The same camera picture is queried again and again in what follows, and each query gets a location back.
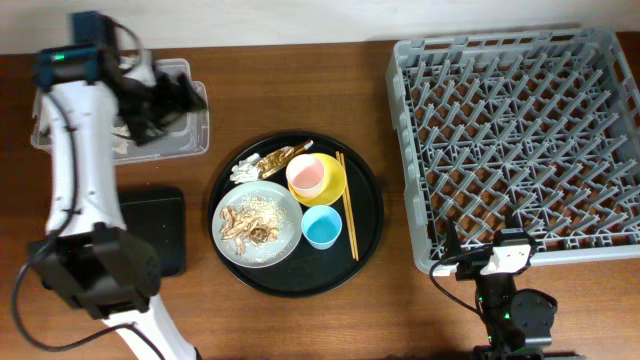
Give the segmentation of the light blue plastic cup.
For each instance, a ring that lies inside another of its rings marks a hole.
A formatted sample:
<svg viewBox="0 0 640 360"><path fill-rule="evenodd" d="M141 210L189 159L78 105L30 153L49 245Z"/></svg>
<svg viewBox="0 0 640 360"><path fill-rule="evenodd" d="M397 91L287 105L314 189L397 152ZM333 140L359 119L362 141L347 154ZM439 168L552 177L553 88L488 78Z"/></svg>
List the light blue plastic cup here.
<svg viewBox="0 0 640 360"><path fill-rule="evenodd" d="M310 207L301 220L301 229L309 244L317 250L333 246L342 231L342 219L330 206Z"/></svg>

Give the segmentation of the yellow plastic bowl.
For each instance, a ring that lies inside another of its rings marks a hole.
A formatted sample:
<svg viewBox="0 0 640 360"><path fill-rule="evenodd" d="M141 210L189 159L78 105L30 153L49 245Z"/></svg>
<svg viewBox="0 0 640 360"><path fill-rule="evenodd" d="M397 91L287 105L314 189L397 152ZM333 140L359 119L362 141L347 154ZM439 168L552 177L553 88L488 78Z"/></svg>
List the yellow plastic bowl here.
<svg viewBox="0 0 640 360"><path fill-rule="evenodd" d="M321 192L314 198L299 195L291 185L289 191L293 197L307 207L332 205L342 197L346 187L346 172L341 163L334 157L324 153L312 153L325 167L325 178Z"/></svg>

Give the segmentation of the gold foil wrapper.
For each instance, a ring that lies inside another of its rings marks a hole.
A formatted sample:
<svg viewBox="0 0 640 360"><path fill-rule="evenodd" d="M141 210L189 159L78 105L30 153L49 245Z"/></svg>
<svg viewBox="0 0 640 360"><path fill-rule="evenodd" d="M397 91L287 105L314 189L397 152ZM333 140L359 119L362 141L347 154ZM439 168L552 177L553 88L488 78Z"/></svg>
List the gold foil wrapper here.
<svg viewBox="0 0 640 360"><path fill-rule="evenodd" d="M260 170L259 179L265 180L274 175L286 167L294 157L306 152L312 145L313 141L309 139L296 146L284 146L261 158L256 164L257 168Z"/></svg>

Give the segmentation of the pink plastic cup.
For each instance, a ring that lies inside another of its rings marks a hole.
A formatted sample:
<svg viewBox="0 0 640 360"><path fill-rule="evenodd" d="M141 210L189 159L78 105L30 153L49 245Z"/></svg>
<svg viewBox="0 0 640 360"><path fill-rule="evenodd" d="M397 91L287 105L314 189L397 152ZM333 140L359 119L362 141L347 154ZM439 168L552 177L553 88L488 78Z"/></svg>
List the pink plastic cup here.
<svg viewBox="0 0 640 360"><path fill-rule="evenodd" d="M322 190L325 167L314 155L302 154L288 163L285 175L288 184L299 196L314 198Z"/></svg>

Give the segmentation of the white tissue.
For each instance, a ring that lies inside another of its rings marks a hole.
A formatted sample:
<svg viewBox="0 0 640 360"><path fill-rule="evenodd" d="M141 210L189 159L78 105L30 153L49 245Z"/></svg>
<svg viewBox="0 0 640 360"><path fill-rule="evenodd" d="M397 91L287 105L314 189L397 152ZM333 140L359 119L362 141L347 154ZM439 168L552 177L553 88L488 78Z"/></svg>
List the white tissue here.
<svg viewBox="0 0 640 360"><path fill-rule="evenodd" d="M258 180L261 174L261 169L258 166L260 160L261 156L258 153L254 153L244 160L239 161L232 167L229 179L235 184Z"/></svg>

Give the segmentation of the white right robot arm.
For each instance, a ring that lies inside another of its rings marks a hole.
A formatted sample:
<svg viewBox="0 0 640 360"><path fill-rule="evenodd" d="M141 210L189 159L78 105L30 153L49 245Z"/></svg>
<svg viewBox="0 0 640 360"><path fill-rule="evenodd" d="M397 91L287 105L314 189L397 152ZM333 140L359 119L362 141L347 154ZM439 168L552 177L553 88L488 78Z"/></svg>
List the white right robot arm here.
<svg viewBox="0 0 640 360"><path fill-rule="evenodd" d="M449 299L477 315L487 331L488 343L476 346L473 359L579 359L576 353L547 353L558 301L536 289L517 289L515 277L531 266L536 240L508 217L490 244L464 251L456 224L447 221L446 253L433 264L429 277ZM474 304L469 305L442 287L435 279L441 265L456 268L458 281L475 283Z"/></svg>

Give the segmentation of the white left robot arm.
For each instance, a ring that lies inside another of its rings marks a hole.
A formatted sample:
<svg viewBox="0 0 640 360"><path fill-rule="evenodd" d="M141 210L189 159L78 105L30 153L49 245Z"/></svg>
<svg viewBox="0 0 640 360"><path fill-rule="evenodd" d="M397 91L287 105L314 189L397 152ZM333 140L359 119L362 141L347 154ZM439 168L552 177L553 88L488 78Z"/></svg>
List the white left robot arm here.
<svg viewBox="0 0 640 360"><path fill-rule="evenodd" d="M207 109L186 75L161 72L147 50L124 66L120 24L97 11L70 17L72 41L40 51L34 81L51 135L53 199L46 235L29 247L35 271L69 307L119 334L140 359L196 359L160 296L160 260L123 219L113 163L115 122L137 145Z"/></svg>

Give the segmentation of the clear plastic waste bin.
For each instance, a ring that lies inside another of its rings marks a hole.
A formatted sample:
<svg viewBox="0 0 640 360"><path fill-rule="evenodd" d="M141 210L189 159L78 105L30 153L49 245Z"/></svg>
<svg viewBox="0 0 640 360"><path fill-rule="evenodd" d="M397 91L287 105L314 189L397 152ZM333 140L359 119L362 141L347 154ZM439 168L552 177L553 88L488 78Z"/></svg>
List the clear plastic waste bin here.
<svg viewBox="0 0 640 360"><path fill-rule="evenodd" d="M173 58L156 60L157 69L167 73L172 80L180 73L191 79L190 65L185 59ZM192 81L192 86L204 100L207 98L206 89L202 82ZM46 124L41 125L42 96L36 91L32 117L35 120L31 135L31 145L39 150L51 153L51 140L45 134ZM167 128L167 135L142 147L132 141L127 155L112 152L116 165L159 161L170 158L201 155L209 149L209 112L201 111L188 113L172 123Z"/></svg>

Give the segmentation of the grey plastic dishwasher rack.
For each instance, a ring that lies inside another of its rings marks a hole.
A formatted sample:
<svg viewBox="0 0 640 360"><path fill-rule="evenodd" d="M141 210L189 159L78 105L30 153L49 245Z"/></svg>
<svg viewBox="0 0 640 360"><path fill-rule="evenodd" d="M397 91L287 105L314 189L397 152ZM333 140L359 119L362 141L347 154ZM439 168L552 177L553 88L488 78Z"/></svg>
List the grey plastic dishwasher rack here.
<svg viewBox="0 0 640 360"><path fill-rule="evenodd" d="M567 29L403 40L387 93L415 266L431 272L507 217L536 265L639 254L639 89L615 33Z"/></svg>

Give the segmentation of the black rectangular bin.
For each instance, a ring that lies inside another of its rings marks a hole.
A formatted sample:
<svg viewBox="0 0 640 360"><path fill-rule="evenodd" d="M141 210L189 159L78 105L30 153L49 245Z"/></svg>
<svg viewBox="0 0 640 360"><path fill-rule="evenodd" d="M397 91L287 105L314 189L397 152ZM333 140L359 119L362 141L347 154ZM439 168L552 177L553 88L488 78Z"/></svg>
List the black rectangular bin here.
<svg viewBox="0 0 640 360"><path fill-rule="evenodd" d="M186 271L186 204L176 187L131 190L118 195L128 231L145 240L160 259L162 277Z"/></svg>

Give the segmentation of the food scraps on plate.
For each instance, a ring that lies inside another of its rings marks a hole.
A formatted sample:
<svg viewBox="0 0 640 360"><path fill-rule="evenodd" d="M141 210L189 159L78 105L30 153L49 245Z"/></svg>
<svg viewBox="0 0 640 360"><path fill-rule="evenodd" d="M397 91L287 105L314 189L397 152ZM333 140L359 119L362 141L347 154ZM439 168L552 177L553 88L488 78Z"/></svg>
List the food scraps on plate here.
<svg viewBox="0 0 640 360"><path fill-rule="evenodd" d="M226 206L220 212L223 241L235 243L235 253L244 256L247 244L260 247L279 240L287 212L274 200L245 196L239 207Z"/></svg>

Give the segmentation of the grey plate with food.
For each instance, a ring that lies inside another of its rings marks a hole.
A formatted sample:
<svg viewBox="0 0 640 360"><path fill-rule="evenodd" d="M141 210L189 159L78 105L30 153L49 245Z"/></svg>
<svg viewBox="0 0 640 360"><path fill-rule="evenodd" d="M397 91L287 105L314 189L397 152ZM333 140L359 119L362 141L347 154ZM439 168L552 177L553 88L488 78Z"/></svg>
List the grey plate with food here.
<svg viewBox="0 0 640 360"><path fill-rule="evenodd" d="M285 187L269 181L238 185L214 207L211 231L222 257L266 268L291 255L302 237L303 211Z"/></svg>

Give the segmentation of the round black serving tray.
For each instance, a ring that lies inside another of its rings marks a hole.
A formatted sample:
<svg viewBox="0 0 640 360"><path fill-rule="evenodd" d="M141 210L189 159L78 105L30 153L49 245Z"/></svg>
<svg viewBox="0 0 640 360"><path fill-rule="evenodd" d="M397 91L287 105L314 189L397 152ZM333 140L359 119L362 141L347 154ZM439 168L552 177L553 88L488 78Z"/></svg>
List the round black serving tray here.
<svg viewBox="0 0 640 360"><path fill-rule="evenodd" d="M379 182L362 157L339 140L313 132L286 131L269 134L245 145L228 160L213 185L208 202L207 220L217 218L216 207L235 185L229 179L231 169L239 161L258 153L266 155L285 145L298 145L306 140L314 142L311 150L334 157L345 156L351 209L354 215L359 259L351 255L349 237L343 231L336 244L327 250L317 250L301 236L299 243L284 260L264 268L247 268L227 259L217 250L224 266L245 285L262 293L302 298L328 292L354 277L375 253L384 226L384 202Z"/></svg>

